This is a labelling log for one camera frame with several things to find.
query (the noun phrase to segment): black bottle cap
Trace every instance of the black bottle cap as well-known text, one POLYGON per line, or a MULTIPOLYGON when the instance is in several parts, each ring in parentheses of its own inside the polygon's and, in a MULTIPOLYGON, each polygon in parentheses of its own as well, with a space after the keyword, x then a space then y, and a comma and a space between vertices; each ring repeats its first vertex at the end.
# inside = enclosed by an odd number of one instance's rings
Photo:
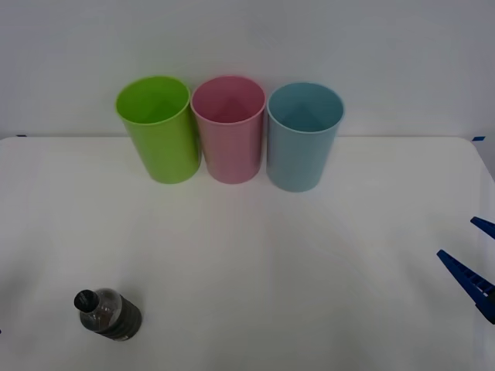
POLYGON ((94 309, 96 309, 99 303, 100 298, 98 297, 96 292, 91 290, 82 290, 74 298, 74 305, 83 313, 89 313, 90 311, 93 311, 94 309))

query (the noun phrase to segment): blue clamp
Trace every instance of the blue clamp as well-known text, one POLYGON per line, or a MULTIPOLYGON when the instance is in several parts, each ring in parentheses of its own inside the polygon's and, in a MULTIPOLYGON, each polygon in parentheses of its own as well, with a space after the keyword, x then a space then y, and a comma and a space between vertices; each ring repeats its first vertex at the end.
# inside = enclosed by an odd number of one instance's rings
MULTIPOLYGON (((478 217, 472 218, 471 223, 495 239, 495 224, 478 217)), ((437 256, 467 294, 474 300, 481 314, 492 325, 495 325, 495 286, 451 257, 444 250, 440 250, 437 256)))

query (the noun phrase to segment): cup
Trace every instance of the cup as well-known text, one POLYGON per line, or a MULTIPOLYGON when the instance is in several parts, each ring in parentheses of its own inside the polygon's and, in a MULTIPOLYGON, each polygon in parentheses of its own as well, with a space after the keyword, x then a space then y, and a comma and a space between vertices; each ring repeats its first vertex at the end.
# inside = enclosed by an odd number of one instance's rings
POLYGON ((194 92, 204 158, 219 182, 242 183, 258 173, 265 101, 260 86, 241 76, 216 77, 194 92))
POLYGON ((317 83, 290 83, 268 100, 267 173, 279 188, 304 192, 323 173, 344 106, 317 83))
POLYGON ((189 101, 190 91, 183 82, 153 76, 128 85, 115 102, 142 162, 157 182, 183 182, 200 167, 200 146, 189 101))

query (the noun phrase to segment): table surface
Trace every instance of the table surface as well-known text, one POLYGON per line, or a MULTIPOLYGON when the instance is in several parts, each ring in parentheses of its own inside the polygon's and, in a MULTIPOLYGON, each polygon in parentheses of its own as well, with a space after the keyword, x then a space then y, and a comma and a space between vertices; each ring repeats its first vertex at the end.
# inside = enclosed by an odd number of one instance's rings
POLYGON ((337 138, 321 183, 162 185, 128 138, 0 141, 5 370, 493 369, 495 329, 436 257, 495 281, 495 186, 459 138, 337 138), (143 312, 112 342, 73 296, 143 312))

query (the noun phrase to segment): plastic bottle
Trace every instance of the plastic bottle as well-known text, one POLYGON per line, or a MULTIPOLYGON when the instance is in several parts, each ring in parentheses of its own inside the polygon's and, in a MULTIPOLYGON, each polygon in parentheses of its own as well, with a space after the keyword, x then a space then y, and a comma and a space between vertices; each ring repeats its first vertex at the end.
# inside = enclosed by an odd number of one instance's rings
POLYGON ((83 290, 74 305, 85 328, 117 342, 130 339, 141 326, 139 309, 110 288, 83 290))

